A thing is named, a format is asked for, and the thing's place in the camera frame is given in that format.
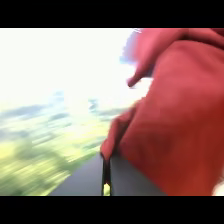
gray panel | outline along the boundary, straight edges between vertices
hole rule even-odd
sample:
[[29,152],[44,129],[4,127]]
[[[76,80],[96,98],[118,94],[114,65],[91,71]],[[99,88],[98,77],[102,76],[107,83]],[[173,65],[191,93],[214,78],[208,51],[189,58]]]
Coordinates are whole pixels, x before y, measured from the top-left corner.
[[103,158],[97,154],[68,177],[50,196],[101,196]]
[[166,196],[127,160],[114,155],[110,160],[113,196]]

bright sky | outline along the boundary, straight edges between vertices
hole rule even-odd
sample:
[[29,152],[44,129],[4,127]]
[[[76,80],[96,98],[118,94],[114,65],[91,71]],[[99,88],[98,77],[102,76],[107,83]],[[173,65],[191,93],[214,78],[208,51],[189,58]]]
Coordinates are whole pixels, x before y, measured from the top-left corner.
[[40,102],[56,89],[72,100],[128,89],[119,64],[132,29],[0,29],[0,103]]

blurred background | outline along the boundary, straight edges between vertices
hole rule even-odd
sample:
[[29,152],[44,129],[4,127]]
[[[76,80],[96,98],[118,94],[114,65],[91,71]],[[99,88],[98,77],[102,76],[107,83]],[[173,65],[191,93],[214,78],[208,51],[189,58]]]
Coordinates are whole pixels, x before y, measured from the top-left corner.
[[48,195],[99,151],[152,81],[126,84],[138,32],[0,29],[0,195]]

red cloth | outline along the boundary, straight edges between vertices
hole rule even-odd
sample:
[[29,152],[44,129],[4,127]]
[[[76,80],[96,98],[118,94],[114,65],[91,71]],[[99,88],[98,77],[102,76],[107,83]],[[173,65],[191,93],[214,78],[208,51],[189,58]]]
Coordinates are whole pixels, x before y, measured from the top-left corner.
[[211,195],[224,164],[223,28],[144,29],[128,85],[154,67],[145,98],[116,118],[101,152],[113,150],[168,195]]

red jacket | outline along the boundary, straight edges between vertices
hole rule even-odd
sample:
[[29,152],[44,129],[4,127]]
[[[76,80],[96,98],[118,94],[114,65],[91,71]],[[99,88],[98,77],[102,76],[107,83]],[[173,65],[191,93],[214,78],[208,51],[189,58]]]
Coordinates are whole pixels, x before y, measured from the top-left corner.
[[211,195],[224,164],[223,28],[144,29],[132,86],[155,64],[146,95],[116,118],[101,146],[116,148],[168,195]]

